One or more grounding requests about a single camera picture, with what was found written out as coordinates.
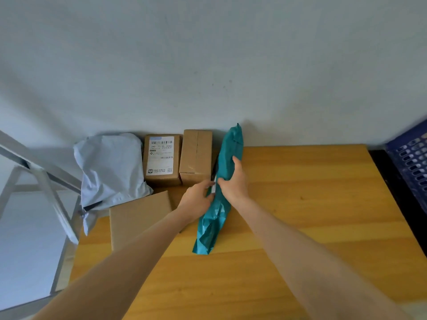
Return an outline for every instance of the blue plastic crate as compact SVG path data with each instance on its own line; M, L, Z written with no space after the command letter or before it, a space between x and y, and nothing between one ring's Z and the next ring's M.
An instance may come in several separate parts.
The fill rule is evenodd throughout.
M427 213L427 120L388 142L386 151Z

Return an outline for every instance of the wooden tabletop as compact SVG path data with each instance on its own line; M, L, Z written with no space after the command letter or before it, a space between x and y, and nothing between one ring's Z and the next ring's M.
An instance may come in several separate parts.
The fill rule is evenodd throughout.
M397 302L427 299L427 258L363 145L245 147L249 193ZM169 188L176 205L184 187ZM233 209L212 253L197 223L160 259L125 319L283 319L304 311ZM81 237L71 280L111 253L109 218Z

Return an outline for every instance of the teal plastic package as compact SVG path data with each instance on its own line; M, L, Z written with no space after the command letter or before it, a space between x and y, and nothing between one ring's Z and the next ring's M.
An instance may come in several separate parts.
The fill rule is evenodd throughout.
M216 178L222 177L226 181L230 180L234 172L233 156L241 160L242 155L243 134L242 128L237 124L226 133L222 140L220 154L218 155ZM220 186L216 184L215 198L206 213L199 219L193 253L208 255L211 252L231 208L231 204L222 195Z

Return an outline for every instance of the person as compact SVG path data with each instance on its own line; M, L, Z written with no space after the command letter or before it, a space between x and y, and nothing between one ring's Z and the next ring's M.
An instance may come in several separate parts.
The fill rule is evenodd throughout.
M251 200L242 165L236 157L233 161L232 178L218 179L222 193L312 319L409 318L324 246ZM190 187L176 210L69 285L33 319L121 319L174 237L207 211L214 194L205 197L204 191L211 185L206 180Z

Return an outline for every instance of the wall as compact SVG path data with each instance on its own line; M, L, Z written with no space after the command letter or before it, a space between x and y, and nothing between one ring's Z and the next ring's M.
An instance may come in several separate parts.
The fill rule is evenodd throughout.
M58 194L71 215L77 194ZM0 219L0 310L50 294L65 238L43 193L12 194Z
M377 144L427 113L427 0L1 0L0 128Z

